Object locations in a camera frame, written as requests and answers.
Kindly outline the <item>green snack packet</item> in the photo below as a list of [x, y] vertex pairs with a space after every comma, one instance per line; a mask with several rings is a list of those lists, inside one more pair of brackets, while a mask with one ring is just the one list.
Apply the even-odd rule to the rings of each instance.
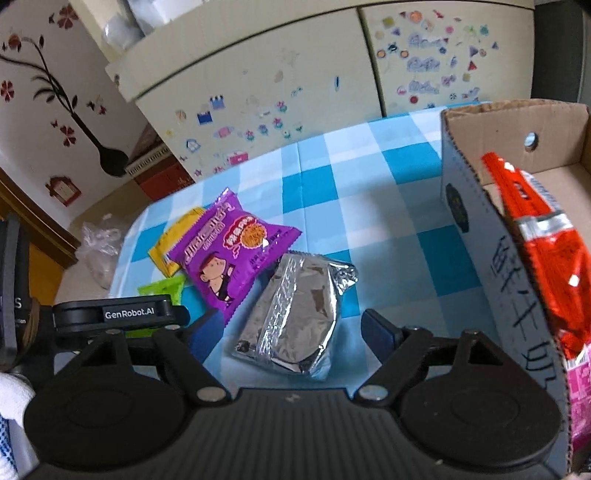
[[146, 299], [146, 314], [152, 318], [153, 327], [147, 331], [154, 330], [156, 322], [158, 326], [187, 323], [187, 311], [182, 305], [184, 285], [183, 275], [176, 275], [137, 288], [137, 293]]

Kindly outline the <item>cardboard milk box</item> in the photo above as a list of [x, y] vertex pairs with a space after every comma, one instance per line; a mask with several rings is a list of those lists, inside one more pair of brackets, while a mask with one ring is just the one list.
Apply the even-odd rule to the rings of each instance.
[[590, 239], [590, 111], [584, 104], [514, 100], [441, 114], [442, 187], [493, 312], [501, 347], [550, 394], [563, 416], [549, 455], [555, 474], [572, 464], [567, 362], [547, 320], [517, 229], [481, 158], [494, 152], [554, 196]]

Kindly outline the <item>vase wall decal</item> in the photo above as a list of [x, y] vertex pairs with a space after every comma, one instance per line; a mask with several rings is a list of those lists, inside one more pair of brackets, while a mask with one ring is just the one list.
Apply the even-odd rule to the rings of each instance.
[[[71, 3], [68, 2], [65, 6], [62, 6], [57, 13], [52, 13], [48, 20], [50, 24], [56, 25], [63, 30], [68, 30], [74, 26], [74, 22], [78, 21], [79, 17]], [[34, 52], [37, 54], [38, 62], [32, 60], [20, 60], [8, 56], [9, 51], [20, 53], [25, 45], [33, 48]], [[67, 112], [72, 121], [77, 125], [78, 129], [95, 147], [98, 153], [101, 170], [110, 177], [124, 177], [126, 175], [125, 167], [129, 161], [128, 155], [122, 150], [103, 145], [80, 118], [76, 112], [78, 96], [68, 95], [62, 83], [52, 74], [43, 53], [44, 46], [45, 38], [42, 34], [39, 34], [36, 39], [19, 34], [10, 34], [8, 39], [1, 43], [1, 61], [10, 65], [25, 67], [36, 72], [36, 74], [31, 77], [31, 82], [42, 82], [43, 86], [34, 92], [32, 97], [33, 100], [44, 98], [44, 101], [47, 104], [57, 102]], [[9, 83], [10, 82], [7, 80], [1, 82], [1, 98], [6, 102], [9, 102], [14, 98], [13, 94], [9, 93]], [[59, 123], [56, 123], [53, 126], [55, 128], [59, 127], [59, 130], [63, 133], [63, 145], [65, 147], [71, 147], [76, 143], [75, 131], [72, 127], [68, 125], [60, 125]]]

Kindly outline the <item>red house switch sticker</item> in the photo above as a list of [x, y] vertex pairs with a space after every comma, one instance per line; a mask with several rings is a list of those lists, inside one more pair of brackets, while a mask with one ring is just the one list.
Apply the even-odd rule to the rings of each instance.
[[70, 206], [81, 196], [81, 190], [67, 176], [52, 176], [45, 184], [51, 198], [64, 207]]

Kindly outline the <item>yellow snack packet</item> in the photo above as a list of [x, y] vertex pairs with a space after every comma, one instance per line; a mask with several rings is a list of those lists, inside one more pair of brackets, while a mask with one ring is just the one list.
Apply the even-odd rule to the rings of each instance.
[[179, 265], [169, 257], [169, 252], [204, 213], [205, 209], [202, 207], [187, 211], [160, 235], [148, 251], [149, 258], [165, 278], [172, 277], [179, 270]]

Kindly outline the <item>cream cabinet with stickers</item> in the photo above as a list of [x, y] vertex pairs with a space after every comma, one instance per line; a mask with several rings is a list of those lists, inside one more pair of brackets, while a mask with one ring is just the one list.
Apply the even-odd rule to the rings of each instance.
[[121, 96], [193, 178], [399, 113], [531, 94], [531, 1], [77, 1]]

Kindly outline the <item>silver foil snack bag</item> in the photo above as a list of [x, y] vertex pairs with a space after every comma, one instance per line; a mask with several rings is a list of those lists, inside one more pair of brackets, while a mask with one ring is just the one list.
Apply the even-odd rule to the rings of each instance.
[[325, 379], [342, 296], [358, 280], [351, 263], [297, 251], [283, 254], [233, 354], [267, 370]]

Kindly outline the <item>orange snack bag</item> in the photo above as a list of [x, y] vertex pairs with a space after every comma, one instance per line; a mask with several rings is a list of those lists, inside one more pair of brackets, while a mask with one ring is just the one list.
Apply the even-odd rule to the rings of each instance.
[[590, 252], [552, 194], [530, 173], [489, 152], [482, 157], [513, 222], [568, 360], [590, 344]]

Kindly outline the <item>purple noodle snack bag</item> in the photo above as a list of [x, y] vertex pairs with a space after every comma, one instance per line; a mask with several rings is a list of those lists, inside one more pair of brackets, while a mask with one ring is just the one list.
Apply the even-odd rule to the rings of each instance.
[[206, 306], [229, 322], [256, 277], [300, 236], [296, 227], [271, 224], [246, 211], [238, 195], [225, 189], [167, 255]]

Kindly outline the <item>wooden door frame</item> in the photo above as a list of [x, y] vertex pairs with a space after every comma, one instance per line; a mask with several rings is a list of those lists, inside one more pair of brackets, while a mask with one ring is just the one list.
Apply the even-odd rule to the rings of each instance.
[[64, 268], [77, 262], [80, 241], [45, 213], [9, 175], [0, 173], [1, 216], [14, 214], [30, 241]]

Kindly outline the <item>red brown carton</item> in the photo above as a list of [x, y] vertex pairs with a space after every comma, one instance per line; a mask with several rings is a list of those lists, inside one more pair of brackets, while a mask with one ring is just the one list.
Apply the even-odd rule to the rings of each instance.
[[194, 184], [181, 162], [150, 124], [145, 126], [135, 144], [125, 171], [152, 201]]

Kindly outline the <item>clear plastic bag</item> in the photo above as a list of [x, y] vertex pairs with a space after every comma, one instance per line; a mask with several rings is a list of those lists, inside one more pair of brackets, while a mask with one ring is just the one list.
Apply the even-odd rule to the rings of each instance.
[[96, 224], [83, 222], [81, 234], [76, 258], [87, 267], [94, 281], [102, 289], [108, 290], [124, 240], [123, 223], [107, 213]]

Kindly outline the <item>pink snack bag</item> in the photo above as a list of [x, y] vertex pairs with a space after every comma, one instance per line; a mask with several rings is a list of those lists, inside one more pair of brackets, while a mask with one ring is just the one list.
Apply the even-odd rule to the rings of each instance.
[[590, 442], [590, 345], [586, 345], [573, 360], [566, 362], [570, 390], [571, 437], [573, 450], [578, 451]]

